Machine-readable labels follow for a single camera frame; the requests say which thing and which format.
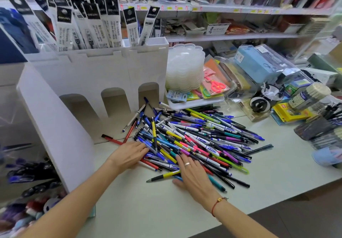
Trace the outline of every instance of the green pen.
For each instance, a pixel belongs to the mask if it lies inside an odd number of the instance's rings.
[[[209,121],[215,122],[215,123],[217,123],[217,124],[221,124],[221,121],[216,120],[216,119],[213,119],[213,118],[211,118],[210,116],[205,115],[205,114],[203,114],[203,113],[197,112],[197,111],[192,110],[192,109],[190,109],[190,108],[186,108],[185,110],[188,110],[188,111],[190,111],[190,112],[193,112],[194,114],[199,115],[199,116],[201,116],[201,117],[204,117],[205,119],[208,119]]]
[[[217,188],[218,190],[220,190],[223,193],[227,193],[227,190],[220,183],[218,183],[216,180],[214,180],[209,174],[208,174],[208,177],[209,177],[211,184],[213,184],[213,186],[215,188]]]

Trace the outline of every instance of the ballpoint pen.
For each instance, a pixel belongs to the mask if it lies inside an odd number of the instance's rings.
[[[131,125],[131,123],[133,122],[133,120],[140,114],[140,112],[144,109],[145,106],[146,106],[145,104],[143,104],[143,105],[141,106],[141,108],[135,113],[135,115],[133,116],[133,118],[132,118],[132,119],[128,122],[128,124],[123,128],[122,132],[124,132],[124,131],[127,129],[127,127],[129,127],[129,126]]]
[[[162,179],[171,177],[173,175],[179,174],[180,172],[181,172],[180,170],[168,172],[168,173],[165,173],[163,175],[159,175],[157,177],[151,178],[151,179],[147,180],[146,182],[149,183],[149,182],[153,182],[153,181],[156,181],[156,180],[162,180]]]

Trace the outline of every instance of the teal pen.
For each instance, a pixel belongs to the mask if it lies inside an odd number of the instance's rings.
[[[223,193],[227,193],[227,190],[220,183],[218,183],[216,180],[214,180],[212,176],[208,175],[208,177],[209,177],[211,184],[213,184],[213,186],[215,188],[217,188],[218,190],[220,190]]]
[[[180,180],[180,181],[183,181],[182,177],[180,177],[180,176],[173,176],[173,177]],[[214,180],[210,175],[208,175],[208,177],[209,177],[211,184],[213,184],[213,186],[215,188],[217,188],[218,190],[220,190],[223,193],[227,193],[227,190],[220,183],[218,183],[216,180]]]

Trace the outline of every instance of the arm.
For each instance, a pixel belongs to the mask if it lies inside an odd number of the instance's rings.
[[[174,179],[173,183],[189,191],[190,195],[211,213],[218,198],[222,197],[211,184],[203,167],[190,157],[177,155],[183,182]],[[222,200],[214,208],[214,216],[237,238],[276,238],[262,225],[238,210],[229,202]]]
[[[76,237],[91,209],[113,180],[147,152],[148,148],[140,142],[120,146],[89,179],[27,228],[21,238]]]

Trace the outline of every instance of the pink scissors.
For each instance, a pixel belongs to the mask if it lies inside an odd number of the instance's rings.
[[[205,79],[207,80],[207,82],[211,83],[211,90],[213,90],[214,92],[222,92],[222,90],[226,88],[225,84],[223,84],[222,82],[218,82],[216,80],[212,80],[209,78],[209,76],[205,77]]]

